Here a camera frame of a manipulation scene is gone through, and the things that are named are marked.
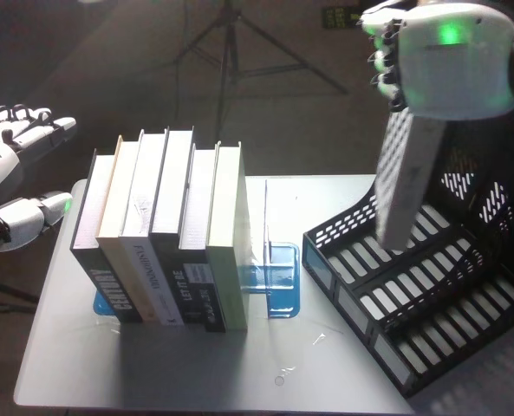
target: gray floor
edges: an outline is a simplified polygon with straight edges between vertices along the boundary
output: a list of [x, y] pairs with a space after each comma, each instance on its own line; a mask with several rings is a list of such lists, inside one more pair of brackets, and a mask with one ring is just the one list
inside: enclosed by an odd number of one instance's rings
[[[366, 64], [373, 51], [367, 36], [358, 30], [321, 28], [321, 7], [332, 3], [354, 2], [237, 3], [253, 22], [349, 90], [349, 95], [337, 94], [308, 71], [243, 80], [236, 88], [229, 87], [221, 139], [227, 144], [242, 142], [247, 174], [374, 172], [387, 103], [368, 86], [374, 72]], [[78, 15], [82, 26], [77, 29], [74, 19], [67, 21], [54, 4], [47, 5], [50, 10], [43, 13], [51, 15], [44, 18], [52, 19], [54, 25], [44, 37], [54, 37], [52, 46], [44, 54], [37, 50], [36, 55], [33, 46], [31, 50], [22, 47], [19, 53], [12, 49], [0, 52], [0, 62], [7, 63], [0, 64], [0, 79], [17, 82], [10, 66], [21, 68], [30, 83], [28, 88], [2, 88], [0, 100], [10, 102], [0, 104], [13, 104], [13, 91], [27, 90], [24, 103], [74, 116], [79, 132], [73, 143], [28, 171], [23, 195], [68, 191], [76, 180], [86, 177], [92, 151], [111, 151], [119, 133], [126, 140], [135, 140], [141, 128], [156, 132], [167, 125], [195, 126], [198, 145], [209, 146], [218, 91], [216, 69], [197, 56], [186, 57], [179, 68], [178, 118], [174, 116], [175, 68], [141, 70], [171, 61], [185, 39], [210, 22], [218, 6], [218, 1], [203, 0], [186, 4], [181, 0], [132, 0], [103, 11], [100, 5], [85, 6]], [[89, 7], [99, 7], [99, 11], [94, 13]], [[240, 27], [237, 35], [243, 69], [293, 63], [246, 28]], [[216, 30], [202, 46], [219, 56], [222, 39], [223, 31]], [[39, 56], [47, 60], [44, 65], [33, 59]], [[57, 231], [51, 231], [22, 250], [0, 254], [0, 282], [39, 294], [56, 237]], [[26, 315], [0, 315], [0, 414], [63, 415], [62, 409], [24, 409], [13, 404], [31, 323]]]

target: black tripod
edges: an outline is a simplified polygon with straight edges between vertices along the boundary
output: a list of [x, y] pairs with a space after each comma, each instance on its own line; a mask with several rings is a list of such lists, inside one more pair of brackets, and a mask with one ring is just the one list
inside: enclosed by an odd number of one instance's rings
[[[292, 65], [282, 65], [282, 66], [274, 66], [267, 68], [258, 68], [240, 71], [239, 63], [238, 63], [238, 53], [237, 53], [237, 37], [236, 37], [236, 27], [235, 24], [237, 22], [243, 23], [249, 29], [253, 30], [257, 35], [261, 36], [272, 45], [282, 50], [284, 54], [291, 56], [298, 63]], [[201, 42], [206, 35], [208, 35], [213, 29], [225, 27], [225, 40], [224, 40], [224, 53], [222, 54], [222, 61], [218, 58], [210, 55], [208, 52], [202, 50], [198, 43]], [[218, 138], [220, 135], [220, 130], [222, 129], [222, 117], [224, 112], [224, 91], [225, 91], [225, 83], [228, 76], [230, 76], [231, 84], [236, 85], [237, 81], [250, 76], [263, 76], [263, 75], [273, 75], [273, 74], [281, 74], [283, 72], [289, 71], [297, 71], [300, 69], [308, 69], [316, 76], [320, 77], [322, 80], [327, 82], [341, 94], [347, 94], [348, 91], [342, 84], [332, 79], [330, 76], [324, 74], [320, 69], [309, 63], [306, 59], [302, 58], [300, 55], [293, 52], [291, 49], [280, 43], [274, 36], [269, 35], [264, 30], [260, 29], [256, 24], [247, 19], [241, 13], [241, 10], [233, 9], [231, 6], [231, 0], [224, 0], [224, 6], [220, 9], [218, 16], [197, 36], [193, 38], [193, 40], [185, 46], [173, 60], [175, 64], [179, 64], [182, 58], [188, 52], [193, 52], [203, 58], [205, 61], [210, 63], [211, 65], [220, 68], [220, 91], [218, 93], [218, 110], [216, 114], [216, 125], [214, 127], [214, 141], [218, 142]]]
[[[33, 303], [33, 305], [37, 305], [39, 303], [38, 296], [31, 295], [19, 289], [11, 288], [10, 286], [7, 286], [5, 284], [0, 283], [0, 292], [6, 295], [14, 296], [16, 299], [21, 299], [23, 301]], [[0, 302], [0, 314], [5, 314], [9, 312], [34, 314], [36, 312], [36, 306], [17, 305], [13, 303]]]

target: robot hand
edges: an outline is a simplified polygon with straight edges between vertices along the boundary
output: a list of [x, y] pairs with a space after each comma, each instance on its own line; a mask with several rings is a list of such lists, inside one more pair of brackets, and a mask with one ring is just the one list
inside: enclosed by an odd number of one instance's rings
[[398, 112], [477, 120], [514, 108], [514, 14], [501, 4], [391, 0], [366, 10], [362, 28], [377, 49], [371, 83]]
[[0, 107], [0, 251], [28, 244], [70, 207], [72, 197], [65, 192], [4, 202], [22, 182], [23, 169], [68, 141], [75, 129], [73, 118], [53, 120], [47, 108]]

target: green book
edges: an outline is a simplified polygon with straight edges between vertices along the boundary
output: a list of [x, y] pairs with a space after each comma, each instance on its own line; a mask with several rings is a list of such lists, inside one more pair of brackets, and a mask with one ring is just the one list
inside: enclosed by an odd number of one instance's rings
[[246, 330], [249, 308], [250, 224], [241, 144], [218, 143], [206, 255], [225, 328]]

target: table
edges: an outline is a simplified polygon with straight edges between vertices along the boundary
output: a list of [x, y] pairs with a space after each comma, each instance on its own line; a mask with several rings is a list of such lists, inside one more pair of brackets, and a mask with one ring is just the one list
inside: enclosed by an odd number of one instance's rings
[[[247, 178], [270, 240], [303, 232], [356, 203], [373, 175]], [[301, 311], [268, 320], [251, 295], [247, 334], [120, 325], [93, 312], [94, 286], [69, 252], [85, 180], [63, 220], [18, 376], [22, 406], [162, 411], [410, 413], [349, 326], [302, 268]]]

